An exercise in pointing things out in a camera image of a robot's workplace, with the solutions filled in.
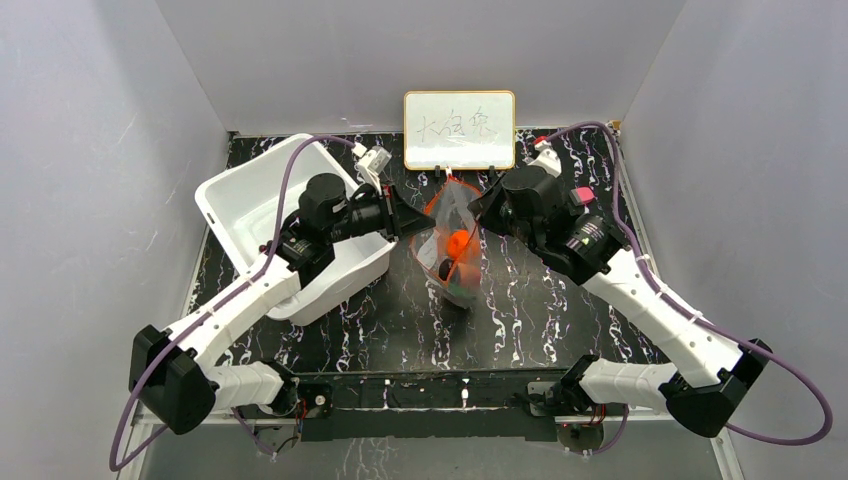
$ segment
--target marble tabletop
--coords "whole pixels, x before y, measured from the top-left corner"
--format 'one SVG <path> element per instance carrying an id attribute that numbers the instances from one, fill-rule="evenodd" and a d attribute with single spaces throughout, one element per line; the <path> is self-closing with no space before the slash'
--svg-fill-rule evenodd
<path id="1" fill-rule="evenodd" d="M 534 153 L 533 140 L 551 130 L 516 132 L 516 168 Z M 439 191 L 444 176 L 408 171 L 403 135 L 347 135 L 367 147 L 382 145 L 393 156 L 382 178 L 422 209 Z M 227 167 L 261 155 L 285 137 L 234 138 Z M 356 177 L 346 147 L 328 150 Z M 568 186 L 591 187 L 591 206 L 611 218 L 613 165 L 600 132 L 585 129 L 554 142 Z M 481 190 L 485 172 L 455 172 Z M 624 199 L 623 217 L 629 222 Z M 413 259 L 406 242 L 391 253 L 389 271 L 339 307 L 306 327 L 263 318 L 220 360 L 247 364 L 273 359 L 295 372 L 424 371 L 440 369 L 568 368 L 586 353 L 632 363 L 664 361 L 623 316 L 567 278 L 549 271 L 513 238 L 490 232 L 482 237 L 483 291 L 463 310 L 443 301 Z M 214 235 L 208 235 L 195 279 L 191 309 L 202 305 L 237 276 Z"/>

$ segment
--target white plastic bin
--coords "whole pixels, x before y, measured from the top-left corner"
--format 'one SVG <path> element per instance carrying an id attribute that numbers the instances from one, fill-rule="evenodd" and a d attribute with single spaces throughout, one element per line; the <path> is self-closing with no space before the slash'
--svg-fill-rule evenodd
<path id="1" fill-rule="evenodd" d="M 271 239 L 283 172 L 294 149 L 309 137 L 294 135 L 244 165 L 207 180 L 195 192 L 209 228 L 239 273 L 244 274 L 259 257 L 259 245 Z M 354 179 L 327 150 L 313 143 L 298 156 L 292 169 L 283 218 L 297 208 L 306 182 L 325 172 L 342 177 L 348 195 L 356 189 Z M 333 263 L 301 292 L 272 308 L 268 316 L 295 325 L 314 322 L 386 273 L 393 247 L 394 243 L 379 233 L 335 244 Z"/>

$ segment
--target bag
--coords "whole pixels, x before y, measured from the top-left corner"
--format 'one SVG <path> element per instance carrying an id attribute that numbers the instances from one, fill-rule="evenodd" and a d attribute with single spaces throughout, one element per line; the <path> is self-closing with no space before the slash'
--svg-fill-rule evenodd
<path id="1" fill-rule="evenodd" d="M 448 176 L 424 213 L 436 220 L 432 230 L 410 241 L 412 255 L 427 278 L 451 303 L 469 308 L 480 293 L 480 232 L 468 204 L 480 198 L 476 188 Z"/>

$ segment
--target gray floor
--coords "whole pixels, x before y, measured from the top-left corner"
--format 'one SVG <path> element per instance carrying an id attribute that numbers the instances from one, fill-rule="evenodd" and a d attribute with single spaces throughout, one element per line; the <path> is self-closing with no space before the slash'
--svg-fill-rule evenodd
<path id="1" fill-rule="evenodd" d="M 617 428 L 610 424 L 611 437 Z M 238 425 L 206 425 L 151 447 L 144 479 L 716 479 L 709 440 L 674 422 L 631 422 L 621 441 L 588 461 L 559 444 L 518 438 L 366 438 L 302 443 L 257 456 Z"/>

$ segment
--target white metal frame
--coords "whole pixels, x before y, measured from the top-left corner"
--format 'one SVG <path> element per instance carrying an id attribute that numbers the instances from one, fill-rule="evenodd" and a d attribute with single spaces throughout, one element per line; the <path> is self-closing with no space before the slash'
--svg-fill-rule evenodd
<path id="1" fill-rule="evenodd" d="M 624 197 L 627 201 L 627 206 L 630 211 L 630 217 L 633 221 L 633 225 L 636 229 L 636 236 L 639 238 L 639 242 L 642 246 L 642 250 L 645 254 L 649 255 L 649 262 L 651 265 L 651 270 L 659 276 L 659 269 L 656 265 L 655 258 L 656 256 L 651 249 L 651 244 L 646 235 L 646 230 L 644 227 L 644 223 L 642 221 L 642 216 L 639 212 L 638 206 L 636 204 L 636 199 L 633 196 L 632 189 L 630 188 L 629 176 L 627 175 L 627 166 L 624 158 L 621 158 L 621 165 L 619 166 L 621 169 L 621 188 L 624 194 Z M 200 265 L 203 259 L 203 251 L 205 249 L 206 240 L 209 235 L 209 228 L 207 227 L 203 238 L 200 244 L 200 250 L 198 252 L 197 261 L 195 263 L 195 268 L 192 274 L 192 281 L 197 278 L 197 274 L 200 270 Z M 188 292 L 186 294 L 186 301 L 183 305 L 183 316 L 188 315 L 189 308 L 192 306 L 192 293 L 194 290 L 194 284 L 191 283 L 189 285 Z M 584 417 L 578 416 L 562 416 L 556 417 L 554 419 L 557 423 L 578 423 L 581 421 L 585 421 Z M 610 416 L 607 417 L 604 421 L 609 422 L 621 422 L 620 416 Z M 630 415 L 628 417 L 628 422 L 631 421 L 674 421 L 674 419 L 668 413 L 657 412 L 655 410 L 649 408 L 642 407 L 634 407 L 631 409 Z M 294 420 L 288 418 L 274 418 L 274 419 L 262 419 L 256 420 L 252 422 L 256 425 L 268 425 L 268 426 L 285 426 L 285 425 L 293 425 Z M 203 425 L 237 425 L 238 421 L 233 417 L 232 413 L 229 411 L 214 411 L 206 419 L 203 420 Z M 149 410 L 144 408 L 143 406 L 138 409 L 135 417 L 132 420 L 132 424 L 130 426 L 130 434 L 129 439 L 127 441 L 127 445 L 125 447 L 126 452 L 132 451 L 137 448 L 141 442 L 143 442 L 150 434 L 154 431 L 154 429 L 158 426 L 162 425 L 162 422 Z M 723 480 L 743 480 L 744 476 L 742 474 L 742 468 L 739 465 L 739 461 L 736 457 L 736 451 L 733 448 L 733 443 L 730 439 L 730 435 L 727 429 L 722 429 L 721 433 L 719 433 L 718 437 L 710 439 L 710 443 L 713 447 L 713 453 L 716 457 L 716 463 L 718 464 L 719 471 L 721 472 L 721 476 Z M 146 458 L 146 451 L 142 452 L 135 460 L 133 460 L 124 470 L 119 472 L 116 476 L 118 480 L 138 480 L 141 478 L 141 473 L 144 465 L 144 460 Z"/>

